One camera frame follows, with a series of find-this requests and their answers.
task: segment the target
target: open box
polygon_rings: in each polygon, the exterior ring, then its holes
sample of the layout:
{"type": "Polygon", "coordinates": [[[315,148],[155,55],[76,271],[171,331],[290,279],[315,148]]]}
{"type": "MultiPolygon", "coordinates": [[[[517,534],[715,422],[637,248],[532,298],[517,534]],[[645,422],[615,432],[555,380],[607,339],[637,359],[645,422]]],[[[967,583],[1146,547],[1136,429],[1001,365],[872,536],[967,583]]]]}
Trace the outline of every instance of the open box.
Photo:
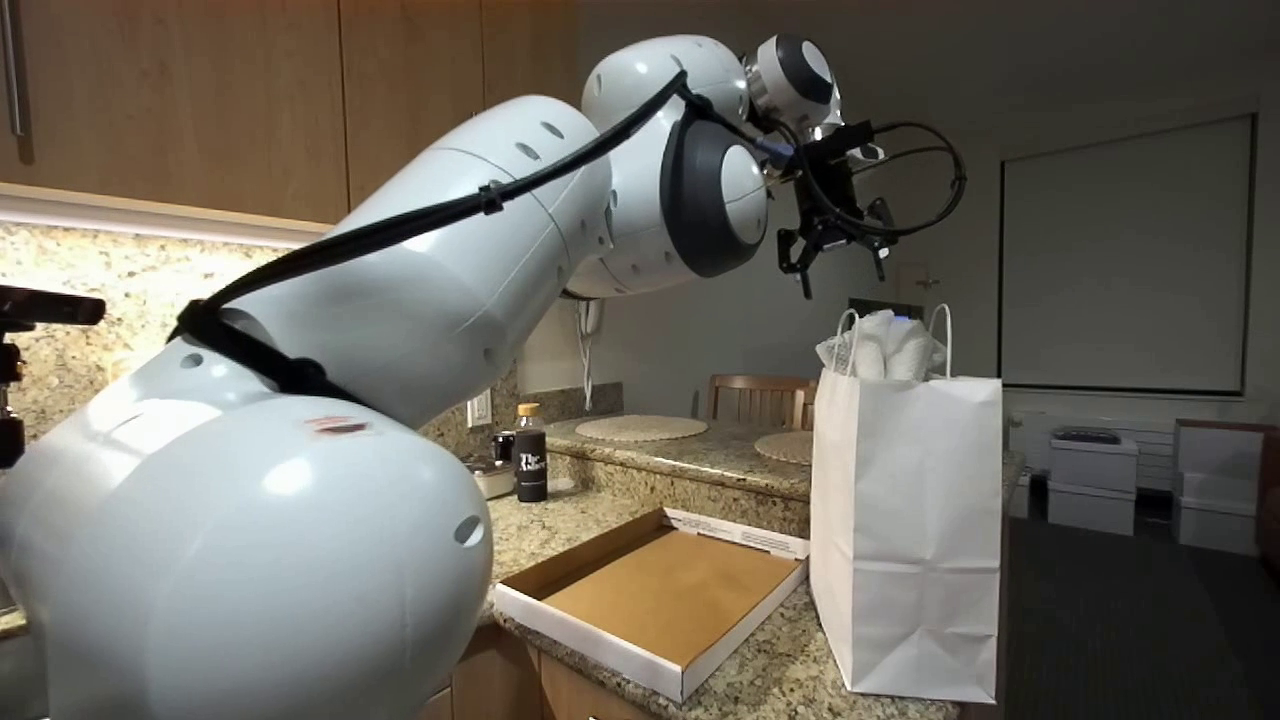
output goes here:
{"type": "Polygon", "coordinates": [[[658,507],[490,590],[490,610],[579,658],[691,696],[798,583],[796,536],[658,507]]]}

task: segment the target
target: white paper bag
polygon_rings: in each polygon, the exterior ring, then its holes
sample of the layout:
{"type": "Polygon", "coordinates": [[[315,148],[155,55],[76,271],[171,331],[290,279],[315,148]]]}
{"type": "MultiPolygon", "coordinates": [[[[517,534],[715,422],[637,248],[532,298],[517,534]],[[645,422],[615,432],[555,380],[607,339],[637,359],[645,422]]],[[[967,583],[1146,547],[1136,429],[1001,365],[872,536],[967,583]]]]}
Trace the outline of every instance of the white paper bag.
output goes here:
{"type": "Polygon", "coordinates": [[[1001,380],[824,367],[811,596],[844,689],[997,705],[1001,380]]]}

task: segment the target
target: kitchen counter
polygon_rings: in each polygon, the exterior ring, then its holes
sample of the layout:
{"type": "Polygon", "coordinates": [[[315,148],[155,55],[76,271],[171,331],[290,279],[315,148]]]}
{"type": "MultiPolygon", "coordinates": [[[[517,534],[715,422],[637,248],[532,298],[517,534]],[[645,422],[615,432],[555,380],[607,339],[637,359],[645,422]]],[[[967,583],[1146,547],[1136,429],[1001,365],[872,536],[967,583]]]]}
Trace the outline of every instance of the kitchen counter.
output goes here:
{"type": "MultiPolygon", "coordinates": [[[[674,472],[674,486],[718,486],[730,491],[747,487],[753,495],[802,501],[809,513],[809,470],[777,465],[753,452],[753,432],[740,429],[709,429],[702,437],[664,442],[664,443],[607,443],[579,442],[576,423],[553,423],[553,501],[517,505],[513,495],[490,501],[490,544],[495,544],[495,575],[513,575],[526,564],[539,564],[595,534],[607,534],[647,507],[681,501],[641,487],[625,475],[583,480],[579,465],[555,465],[555,456],[607,460],[637,472],[674,472]]],[[[691,507],[709,516],[740,521],[740,513],[691,507]]],[[[651,718],[687,718],[687,720],[718,720],[718,718],[869,718],[869,720],[948,720],[957,705],[928,702],[890,702],[890,696],[846,696],[821,632],[809,590],[798,583],[715,671],[710,679],[670,705],[641,686],[629,686],[610,670],[598,670],[553,636],[536,636],[517,629],[539,651],[563,659],[579,675],[610,689],[651,718]]]]}

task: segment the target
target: bottle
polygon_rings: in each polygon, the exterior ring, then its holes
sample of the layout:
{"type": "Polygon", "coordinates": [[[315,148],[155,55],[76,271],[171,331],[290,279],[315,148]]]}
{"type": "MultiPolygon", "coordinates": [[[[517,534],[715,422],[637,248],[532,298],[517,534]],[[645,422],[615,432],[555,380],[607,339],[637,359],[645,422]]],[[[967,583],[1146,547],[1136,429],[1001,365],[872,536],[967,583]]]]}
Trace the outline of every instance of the bottle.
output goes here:
{"type": "Polygon", "coordinates": [[[513,456],[517,456],[517,501],[520,505],[539,505],[549,501],[549,432],[543,432],[543,416],[536,404],[517,404],[517,442],[513,442],[513,456]]]}

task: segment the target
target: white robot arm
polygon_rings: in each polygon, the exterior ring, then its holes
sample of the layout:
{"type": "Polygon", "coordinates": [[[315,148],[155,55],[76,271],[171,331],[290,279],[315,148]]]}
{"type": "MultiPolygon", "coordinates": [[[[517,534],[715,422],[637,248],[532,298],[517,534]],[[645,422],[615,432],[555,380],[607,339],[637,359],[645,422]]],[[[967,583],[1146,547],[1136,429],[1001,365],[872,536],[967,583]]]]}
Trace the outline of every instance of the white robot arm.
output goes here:
{"type": "Polygon", "coordinates": [[[645,41],[579,110],[473,117],[326,242],[193,303],[5,472],[0,561],[51,718],[412,718],[490,570],[466,470],[412,429],[488,387],[559,291],[745,263],[765,176],[802,176],[796,135],[835,135],[835,103],[802,41],[753,69],[645,41]]]}

